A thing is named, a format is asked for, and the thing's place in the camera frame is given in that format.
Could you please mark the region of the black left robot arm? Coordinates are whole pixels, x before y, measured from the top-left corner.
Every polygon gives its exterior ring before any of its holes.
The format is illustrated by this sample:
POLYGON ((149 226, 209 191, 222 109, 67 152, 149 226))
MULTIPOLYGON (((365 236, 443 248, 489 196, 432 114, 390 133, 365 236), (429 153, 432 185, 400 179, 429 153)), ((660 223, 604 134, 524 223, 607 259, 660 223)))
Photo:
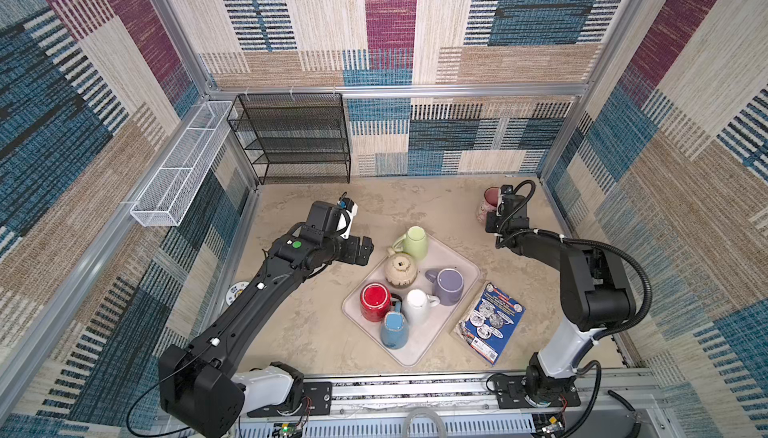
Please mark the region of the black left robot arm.
POLYGON ((238 370, 258 332, 306 280, 335 261, 365 266, 370 237, 351 234, 357 204, 316 201, 304 222, 276 238, 256 275, 233 303, 184 348, 169 346, 158 363, 161 409, 205 437, 223 436, 238 419, 263 408, 293 414, 304 402, 304 376, 273 362, 238 370))

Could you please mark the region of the lavender purple mug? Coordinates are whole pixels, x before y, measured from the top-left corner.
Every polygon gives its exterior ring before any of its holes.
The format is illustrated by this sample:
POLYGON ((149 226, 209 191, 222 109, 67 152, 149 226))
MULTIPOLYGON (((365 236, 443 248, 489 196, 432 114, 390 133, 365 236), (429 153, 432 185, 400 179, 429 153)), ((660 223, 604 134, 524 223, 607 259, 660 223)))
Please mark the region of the lavender purple mug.
POLYGON ((465 280, 455 268, 432 268, 425 271, 425 277, 433 284, 432 294, 444 306, 457 304, 464 292, 465 280))

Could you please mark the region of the light green mug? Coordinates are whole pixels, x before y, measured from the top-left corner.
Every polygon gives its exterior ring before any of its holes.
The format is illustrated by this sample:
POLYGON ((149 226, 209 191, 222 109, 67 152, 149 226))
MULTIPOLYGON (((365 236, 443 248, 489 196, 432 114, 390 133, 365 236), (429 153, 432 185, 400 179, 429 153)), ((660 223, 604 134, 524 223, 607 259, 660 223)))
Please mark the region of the light green mug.
POLYGON ((405 253, 416 261, 421 261, 428 254, 427 232, 421 226, 411 226, 400 238, 395 240, 391 248, 397 253, 405 253))

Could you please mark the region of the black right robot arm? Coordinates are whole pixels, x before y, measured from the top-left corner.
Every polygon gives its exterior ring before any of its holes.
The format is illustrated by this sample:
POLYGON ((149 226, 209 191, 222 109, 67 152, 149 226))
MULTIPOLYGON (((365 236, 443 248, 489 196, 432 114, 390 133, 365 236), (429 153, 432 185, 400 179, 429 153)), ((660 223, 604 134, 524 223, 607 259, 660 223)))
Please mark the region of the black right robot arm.
POLYGON ((485 230, 495 247, 536 260, 559 273, 563 319, 547 345, 533 354, 522 390, 533 407, 544 407, 569 391, 579 365, 600 340, 638 325, 649 313, 653 291, 647 272, 629 253, 604 242, 569 238, 530 225, 530 179, 504 184, 485 230))

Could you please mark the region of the pink cartoon mug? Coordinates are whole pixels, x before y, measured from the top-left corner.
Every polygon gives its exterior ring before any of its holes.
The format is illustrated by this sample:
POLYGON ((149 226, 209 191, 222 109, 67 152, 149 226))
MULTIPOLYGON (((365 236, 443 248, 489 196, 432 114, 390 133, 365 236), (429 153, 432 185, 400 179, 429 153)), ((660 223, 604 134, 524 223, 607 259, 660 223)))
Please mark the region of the pink cartoon mug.
POLYGON ((478 205, 476 217, 481 224, 486 224, 487 214, 495 213, 498 208, 500 188, 492 186, 484 191, 482 200, 478 205))

